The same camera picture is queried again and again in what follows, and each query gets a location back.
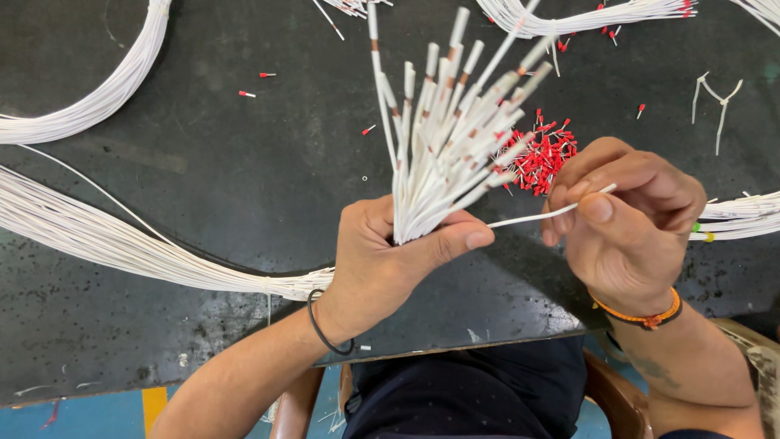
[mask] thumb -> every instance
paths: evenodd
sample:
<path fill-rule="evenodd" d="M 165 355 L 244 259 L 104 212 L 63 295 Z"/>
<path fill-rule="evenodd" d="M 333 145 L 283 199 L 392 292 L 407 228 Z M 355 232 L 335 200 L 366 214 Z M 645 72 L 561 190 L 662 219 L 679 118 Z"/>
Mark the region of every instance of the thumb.
<path fill-rule="evenodd" d="M 610 194 L 594 193 L 577 206 L 580 218 L 610 245 L 633 260 L 663 257 L 674 237 L 656 228 L 641 211 Z"/>
<path fill-rule="evenodd" d="M 481 221 L 463 221 L 442 227 L 399 249 L 420 266 L 433 270 L 469 250 L 490 245 L 494 240 L 493 230 Z"/>

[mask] wrist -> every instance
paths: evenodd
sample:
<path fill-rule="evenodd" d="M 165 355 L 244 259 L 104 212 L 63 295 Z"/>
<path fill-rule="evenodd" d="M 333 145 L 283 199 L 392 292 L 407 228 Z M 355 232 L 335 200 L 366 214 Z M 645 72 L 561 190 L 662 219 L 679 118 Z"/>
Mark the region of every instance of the wrist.
<path fill-rule="evenodd" d="M 674 294 L 670 287 L 642 295 L 605 294 L 593 289 L 590 293 L 609 308 L 632 317 L 662 314 L 667 312 L 674 302 Z"/>
<path fill-rule="evenodd" d="M 317 301 L 312 302 L 311 312 L 314 315 L 314 321 L 320 332 L 325 336 L 330 344 L 339 346 L 350 338 L 359 334 L 354 334 L 349 328 L 345 327 L 339 321 L 338 306 L 328 300 L 328 296 L 323 294 Z"/>

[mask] blue floor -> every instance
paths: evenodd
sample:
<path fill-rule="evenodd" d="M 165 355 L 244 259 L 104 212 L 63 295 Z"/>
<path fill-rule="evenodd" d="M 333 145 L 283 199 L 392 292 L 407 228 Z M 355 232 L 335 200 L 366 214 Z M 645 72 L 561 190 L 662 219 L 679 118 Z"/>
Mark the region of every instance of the blue floor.
<path fill-rule="evenodd" d="M 614 369 L 647 393 L 647 383 L 628 363 L 607 359 L 593 337 L 586 337 L 585 345 L 598 357 L 605 359 Z M 168 399 L 178 386 L 168 387 Z M 344 416 L 338 413 L 339 368 L 325 370 L 320 394 L 314 406 L 309 439 L 338 438 L 344 432 Z M 144 439 L 144 407 L 140 391 L 106 394 L 89 398 L 60 401 L 57 420 L 46 428 L 54 404 L 30 405 L 21 409 L 0 409 L 0 437 L 11 439 Z M 601 409 L 583 401 L 578 431 L 574 439 L 610 437 L 609 425 Z M 248 439 L 268 439 L 271 424 L 260 421 Z"/>

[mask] hand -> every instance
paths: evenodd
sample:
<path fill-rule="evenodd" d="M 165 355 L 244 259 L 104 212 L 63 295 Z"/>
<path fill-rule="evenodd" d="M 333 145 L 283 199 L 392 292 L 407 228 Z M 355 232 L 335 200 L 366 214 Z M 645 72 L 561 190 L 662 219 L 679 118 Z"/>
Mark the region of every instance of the hand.
<path fill-rule="evenodd" d="M 436 267 L 489 245 L 493 231 L 465 210 L 436 231 L 399 247 L 393 231 L 392 196 L 364 200 L 342 211 L 333 282 L 314 304 L 317 325 L 331 343 L 369 330 L 398 309 Z"/>
<path fill-rule="evenodd" d="M 595 193 L 612 183 L 612 194 Z M 704 209 L 701 183 L 651 152 L 602 137 L 566 162 L 550 194 L 544 212 L 580 204 L 545 220 L 542 240 L 552 246 L 566 235 L 566 259 L 594 296 L 631 316 L 669 308 L 669 287 Z"/>

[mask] chair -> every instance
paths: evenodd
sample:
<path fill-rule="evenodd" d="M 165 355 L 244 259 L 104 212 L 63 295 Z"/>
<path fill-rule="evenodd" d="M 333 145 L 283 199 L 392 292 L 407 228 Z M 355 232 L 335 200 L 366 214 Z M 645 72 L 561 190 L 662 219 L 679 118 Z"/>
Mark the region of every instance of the chair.
<path fill-rule="evenodd" d="M 587 366 L 585 395 L 607 416 L 614 439 L 652 439 L 647 396 L 606 362 L 583 350 Z M 352 370 L 341 368 L 339 407 L 352 394 Z M 280 398 L 271 439 L 305 439 L 324 368 L 310 369 Z"/>

